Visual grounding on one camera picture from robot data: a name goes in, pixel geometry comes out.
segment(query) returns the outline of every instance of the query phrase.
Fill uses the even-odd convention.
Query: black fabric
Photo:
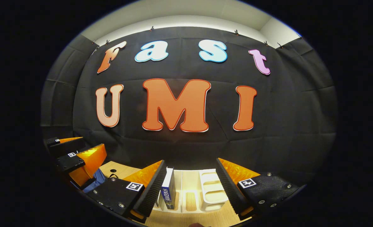
[[[198,43],[204,39],[223,42],[227,46],[227,60],[203,61],[198,55],[201,51]],[[168,43],[168,57],[159,62],[135,62],[141,46],[156,40]],[[123,41],[127,44],[110,62],[109,69],[97,74],[105,51]],[[253,56],[248,54],[252,49],[266,56],[269,76],[256,69]],[[209,130],[183,132],[180,123],[173,131],[166,125],[158,132],[144,130],[147,91],[142,84],[152,78],[166,79],[175,97],[188,80],[208,80],[211,83],[206,99]],[[120,121],[108,128],[98,121],[95,91],[101,87],[109,90],[115,84],[124,85],[120,94]],[[254,128],[237,132],[233,130],[239,107],[235,88],[240,85],[255,88],[257,96],[253,106]],[[52,100],[57,103],[58,99],[62,97],[55,96]],[[108,92],[107,116],[112,112],[111,103]],[[332,79],[305,40],[297,38],[283,48],[274,49],[245,36],[201,27],[154,29],[101,46],[84,65],[72,106],[72,115],[69,106],[61,106],[66,111],[56,113],[51,119],[56,122],[56,118],[61,118],[62,125],[69,125],[72,119],[73,136],[84,137],[90,146],[104,143],[107,160],[144,168],[164,159],[169,166],[188,170],[215,168],[215,159],[220,157],[257,172],[278,173],[298,185],[309,181],[322,164],[335,138],[337,119]]]
[[[73,137],[73,104],[77,83],[96,44],[78,35],[52,65],[41,95],[41,128],[44,138]]]

